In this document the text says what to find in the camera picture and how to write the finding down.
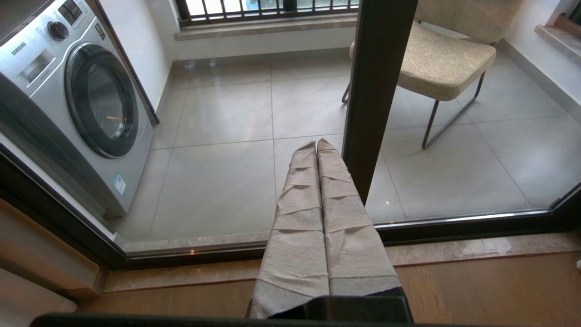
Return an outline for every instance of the legs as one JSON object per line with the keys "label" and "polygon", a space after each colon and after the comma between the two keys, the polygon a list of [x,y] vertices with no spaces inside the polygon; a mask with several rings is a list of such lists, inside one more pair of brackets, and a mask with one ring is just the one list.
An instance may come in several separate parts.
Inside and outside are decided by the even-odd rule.
{"label": "legs", "polygon": [[347,95],[349,93],[349,87],[351,87],[351,82],[347,84],[347,88],[345,89],[345,93],[343,93],[343,98],[341,98],[341,102],[346,104],[347,103]]}
{"label": "legs", "polygon": [[434,143],[434,141],[438,137],[440,137],[440,135],[442,135],[442,133],[444,133],[444,131],[448,127],[450,127],[450,125],[452,125],[474,103],[474,100],[476,100],[476,97],[480,93],[480,87],[482,86],[482,81],[484,80],[485,73],[486,72],[484,72],[484,73],[482,73],[482,75],[480,75],[480,80],[478,81],[478,87],[476,88],[476,93],[474,94],[472,99],[470,99],[470,101],[468,101],[468,103],[464,107],[462,107],[462,109],[460,109],[460,111],[457,114],[455,114],[454,117],[452,117],[452,119],[450,119],[446,123],[446,125],[442,129],[440,129],[440,131],[438,133],[436,133],[436,135],[434,137],[432,137],[431,140],[428,141],[428,136],[430,135],[430,130],[432,129],[432,124],[434,123],[434,117],[436,116],[437,106],[440,104],[439,100],[436,100],[436,102],[434,102],[432,114],[430,116],[430,120],[428,121],[428,127],[426,128],[426,134],[424,135],[424,140],[422,142],[422,149],[423,150],[429,148],[429,146],[432,145],[432,143]]}

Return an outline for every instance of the control panel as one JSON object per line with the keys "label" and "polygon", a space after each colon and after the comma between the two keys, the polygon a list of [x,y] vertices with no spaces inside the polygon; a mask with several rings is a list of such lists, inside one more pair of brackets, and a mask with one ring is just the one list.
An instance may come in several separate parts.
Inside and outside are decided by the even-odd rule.
{"label": "control panel", "polygon": [[63,5],[59,7],[59,12],[63,15],[64,19],[71,24],[71,26],[74,26],[77,19],[83,15],[83,11],[76,3],[74,3],[73,0],[66,0]]}
{"label": "control panel", "polygon": [[66,62],[71,46],[93,20],[95,15],[84,0],[53,0],[0,46],[0,73],[28,96],[33,95]]}

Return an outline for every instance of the gray tile floor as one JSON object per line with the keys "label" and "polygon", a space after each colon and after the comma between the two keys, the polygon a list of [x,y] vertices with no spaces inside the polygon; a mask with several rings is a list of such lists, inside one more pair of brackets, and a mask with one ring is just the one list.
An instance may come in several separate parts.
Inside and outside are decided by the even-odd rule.
{"label": "gray tile floor", "polygon": [[[294,150],[321,137],[342,146],[347,49],[186,64],[171,72],[130,213],[113,222],[126,241],[269,231]],[[435,125],[474,88],[442,103]],[[544,207],[581,181],[581,125],[503,54],[473,107],[423,151],[432,104],[396,90],[373,221]]]}

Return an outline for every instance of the chair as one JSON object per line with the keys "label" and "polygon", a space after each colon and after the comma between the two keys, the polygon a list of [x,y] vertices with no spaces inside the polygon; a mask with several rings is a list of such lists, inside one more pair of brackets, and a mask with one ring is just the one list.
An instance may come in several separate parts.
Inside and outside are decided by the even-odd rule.
{"label": "chair", "polygon": [[[514,22],[523,0],[419,0],[397,84],[435,100],[422,141],[427,149],[474,103],[486,69],[494,62],[494,45]],[[434,24],[471,37],[465,41],[421,25]],[[353,59],[355,42],[349,55]],[[429,141],[440,101],[456,99],[480,76],[476,93]],[[347,103],[350,84],[341,101]]]}

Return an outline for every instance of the sliding door frame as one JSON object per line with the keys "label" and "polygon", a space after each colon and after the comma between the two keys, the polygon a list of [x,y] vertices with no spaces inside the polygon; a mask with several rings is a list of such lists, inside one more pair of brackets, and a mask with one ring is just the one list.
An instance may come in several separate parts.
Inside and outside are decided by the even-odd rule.
{"label": "sliding door frame", "polygon": [[[346,119],[343,159],[365,202],[417,0],[363,0]],[[111,270],[260,259],[266,243],[248,247],[182,249],[130,256],[85,223],[81,213],[34,171],[0,146],[0,197],[100,266]],[[458,216],[376,226],[386,245],[526,233],[560,232],[579,226],[581,193],[570,192],[547,210],[493,216]]]}

